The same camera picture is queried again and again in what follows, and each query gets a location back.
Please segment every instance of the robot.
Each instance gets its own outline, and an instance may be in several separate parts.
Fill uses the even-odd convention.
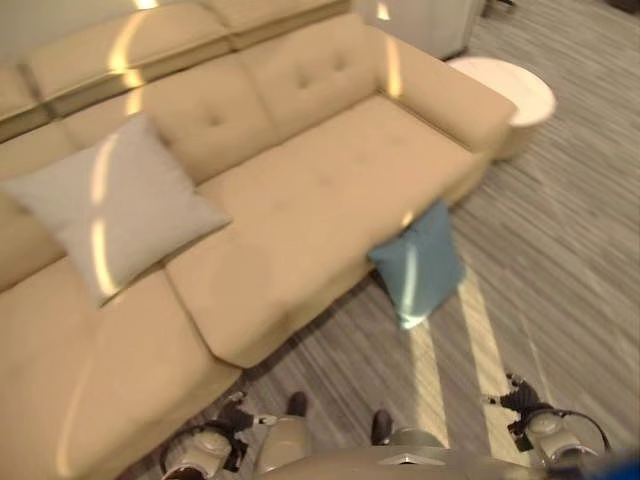
[[[518,413],[507,428],[520,451],[538,453],[542,462],[538,468],[447,450],[419,429],[393,431],[385,410],[374,415],[371,446],[314,456],[305,422],[307,399],[302,392],[291,396],[281,417],[245,412],[240,408],[245,394],[239,392],[229,397],[215,420],[179,431],[167,442],[161,452],[163,480],[213,480],[223,468],[237,471],[248,448],[237,435],[255,425],[270,428],[254,467],[255,480],[638,480],[637,453],[598,457],[580,442],[564,418],[576,415],[591,421],[602,436],[605,451],[610,452],[609,440],[594,420],[542,402],[518,375],[507,374],[507,379],[510,393],[485,395],[482,400]],[[171,442],[184,436],[189,436],[185,453],[167,468]]]

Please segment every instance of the seat cushion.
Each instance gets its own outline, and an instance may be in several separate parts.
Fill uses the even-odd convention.
[[[228,388],[154,271],[96,310],[67,258],[0,295],[0,477],[112,479]]]
[[[349,278],[326,307],[368,271],[373,246],[486,167],[373,96],[203,184],[234,223],[167,271],[212,352],[251,366],[312,319],[296,313],[305,302]]]
[[[26,57],[42,97],[68,115],[231,50],[212,12],[192,2],[137,11],[34,50]]]
[[[348,0],[206,0],[243,49],[304,25],[349,11]]]
[[[0,142],[44,125],[47,112],[38,105],[16,66],[0,66]]]

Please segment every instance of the backrest cushion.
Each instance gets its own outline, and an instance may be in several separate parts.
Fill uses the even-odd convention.
[[[236,49],[350,10],[349,0],[206,0],[231,34]]]
[[[235,55],[157,80],[63,120],[82,148],[147,112],[196,184],[274,145],[275,130]]]
[[[0,142],[49,121],[15,65],[0,66]]]
[[[366,30],[341,15],[239,53],[285,140],[375,91]]]
[[[0,181],[25,175],[76,149],[59,123],[0,144]],[[0,192],[0,291],[64,256],[64,250],[26,209]]]
[[[227,31],[212,12],[179,2],[73,33],[25,62],[42,98],[64,116],[229,51]]]

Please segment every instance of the round white side table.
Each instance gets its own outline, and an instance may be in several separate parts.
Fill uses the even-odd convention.
[[[533,73],[512,63],[485,57],[459,57],[447,62],[511,100],[517,107],[511,132],[496,158],[504,160],[522,152],[540,125],[555,112],[551,88]]]

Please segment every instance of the sofa armrest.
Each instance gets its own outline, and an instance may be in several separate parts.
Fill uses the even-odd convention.
[[[431,55],[367,27],[378,87],[472,152],[499,148],[515,105]]]

